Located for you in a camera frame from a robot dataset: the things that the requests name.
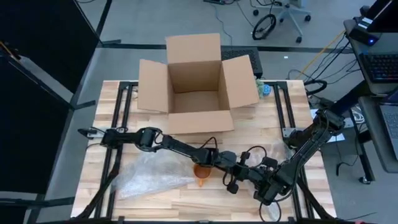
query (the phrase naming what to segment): cardboard box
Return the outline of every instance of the cardboard box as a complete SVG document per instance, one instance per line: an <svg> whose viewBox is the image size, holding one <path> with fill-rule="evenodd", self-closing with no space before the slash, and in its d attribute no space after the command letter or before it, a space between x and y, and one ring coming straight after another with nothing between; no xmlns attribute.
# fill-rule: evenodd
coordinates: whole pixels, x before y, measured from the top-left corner
<svg viewBox="0 0 398 224"><path fill-rule="evenodd" d="M221 61L219 34L166 43L168 65L140 60L138 108L168 113L168 134L233 130L230 109L258 103L249 56Z"/></svg>

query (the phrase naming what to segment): plastic bag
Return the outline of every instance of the plastic bag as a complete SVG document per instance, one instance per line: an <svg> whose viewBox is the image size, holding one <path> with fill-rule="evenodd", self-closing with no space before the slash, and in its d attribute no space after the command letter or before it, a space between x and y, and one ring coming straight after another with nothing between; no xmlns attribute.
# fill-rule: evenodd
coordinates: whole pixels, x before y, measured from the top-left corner
<svg viewBox="0 0 398 224"><path fill-rule="evenodd" d="M267 157L276 159L278 161L278 164L285 161L286 159L290 159L294 154L293 150L289 149L282 140L274 142L268 147L265 147L265 149L267 151ZM261 148L255 148L250 151L250 157L246 161L246 165L255 166L262 161L263 157L264 151ZM248 188L249 194L253 196L254 192L256 191L253 183L245 180L244 184ZM272 221L276 222L276 220L279 218L279 209L276 203L272 203L269 206L263 205L261 209L262 213L267 213Z"/></svg>
<svg viewBox="0 0 398 224"><path fill-rule="evenodd" d="M192 161L168 150L143 152L113 181L120 198L162 192L195 181Z"/></svg>

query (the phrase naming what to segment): wooden tabletop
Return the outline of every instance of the wooden tabletop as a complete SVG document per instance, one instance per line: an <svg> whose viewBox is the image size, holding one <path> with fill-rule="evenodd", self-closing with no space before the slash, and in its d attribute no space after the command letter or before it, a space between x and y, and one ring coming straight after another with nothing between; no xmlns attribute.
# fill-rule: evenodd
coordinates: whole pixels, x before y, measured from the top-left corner
<svg viewBox="0 0 398 224"><path fill-rule="evenodd" d="M118 93L120 81L105 81L101 90L96 109L94 127L110 127L113 110ZM310 108L303 82L301 80L287 81L290 100L294 112L296 127L306 128L312 123ZM133 92L130 114L128 119L129 131L148 126L157 127L167 131L167 115L155 111L137 109L137 93ZM287 126L287 117L283 92L280 98L284 109L284 118ZM124 102L121 104L121 115L118 126L121 125ZM183 134L174 137L192 146L200 146L209 137L217 138L220 150L229 150L240 155L251 146L262 145L268 151L269 157L284 155L281 150L272 150L275 142L281 141L279 120L275 105L274 93L263 99L256 105L244 106L231 110L234 119L234 131L223 133ZM90 141L88 144L99 142L100 139ZM85 156L83 170L81 172L75 203L71 216L78 215L93 198L100 186L101 172L103 169L106 149L101 146L90 147ZM132 144L125 144L121 161L121 170L133 163L141 152ZM328 179L323 165L322 157L317 152L305 166L308 186L321 205L331 215L335 216L335 208L331 197ZM260 221L259 202L254 200L245 184L239 183L239 191L236 195L226 191L222 183L223 173L214 169L211 177L200 188L196 183L188 184L177 189L167 190L158 194L146 195L136 199L120 199L116 196L113 219L125 216L126 220L159 220L159 221ZM108 204L108 194L104 198L102 213L105 216ZM305 205L301 192L300 201L302 213L305 215ZM280 203L282 207L282 220L294 217L292 198ZM271 220L266 212L263 212L266 220Z"/></svg>

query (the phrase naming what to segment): concrete floor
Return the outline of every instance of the concrete floor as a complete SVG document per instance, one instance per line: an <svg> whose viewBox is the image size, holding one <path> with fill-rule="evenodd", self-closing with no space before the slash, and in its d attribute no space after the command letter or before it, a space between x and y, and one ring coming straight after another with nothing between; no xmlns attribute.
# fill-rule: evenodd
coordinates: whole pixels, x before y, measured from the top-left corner
<svg viewBox="0 0 398 224"><path fill-rule="evenodd" d="M93 27L98 24L105 2L106 0L96 0L88 4L80 4ZM249 1L240 0L239 3L249 20L252 23L257 22L258 17L252 15ZM304 32L303 42L300 45L295 43L297 33L288 20L282 25L277 25L266 40L254 41L250 35L252 28L242 16L236 3L230 6L216 6L216 8L220 19L225 23L225 29L233 36L233 45L324 47L344 29L343 20L357 16L362 5L372 3L371 0L308 0L307 9L312 11L312 20L306 23L303 21L303 16L297 16L298 23ZM260 13L261 16L266 11L260 10ZM223 33L221 24L214 16L214 8L201 0L114 0L101 40L121 39L122 43L126 44L165 44L164 38L168 35L220 32L222 44L228 45L228 36ZM314 53L260 52L263 78L286 79L290 69L303 69L314 56L316 56ZM166 62L165 50L96 49L87 71L79 102L98 99L103 80L137 79L140 58ZM354 55L351 54L340 55L323 77L338 71L353 59ZM308 69L307 73L314 71L318 63L319 60ZM43 80L49 79L45 74L38 71L35 73ZM339 73L328 80L335 81L343 74ZM292 73L292 78L297 75L298 73ZM330 85L318 96L338 100L362 79L360 72L352 73L342 81ZM74 196L87 144L87 140L77 133L77 129L91 126L94 115L95 107L86 108L74 114L50 183L47 199ZM346 144L341 145L344 161L354 160L353 148L353 142L347 141ZM339 158L335 149L334 144L328 144L322 148L322 151L338 217L347 219L377 212L362 220L373 223L394 223L398 199L393 195L397 193L395 186L398 185L398 175L387 174L383 171L370 142L366 144L366 151L369 154L376 182L371 185L358 182L358 178L363 175L359 161L354 167L342 167L340 176L337 177L335 166ZM72 206L43 209L39 221L67 219L71 209Z"/></svg>

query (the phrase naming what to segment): computer monitor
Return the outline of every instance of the computer monitor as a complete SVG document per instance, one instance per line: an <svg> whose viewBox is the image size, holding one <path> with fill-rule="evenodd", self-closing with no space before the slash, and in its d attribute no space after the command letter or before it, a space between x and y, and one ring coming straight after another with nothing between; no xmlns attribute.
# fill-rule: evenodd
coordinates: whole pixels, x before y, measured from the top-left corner
<svg viewBox="0 0 398 224"><path fill-rule="evenodd" d="M366 13L368 32L398 32L398 0L377 0Z"/></svg>

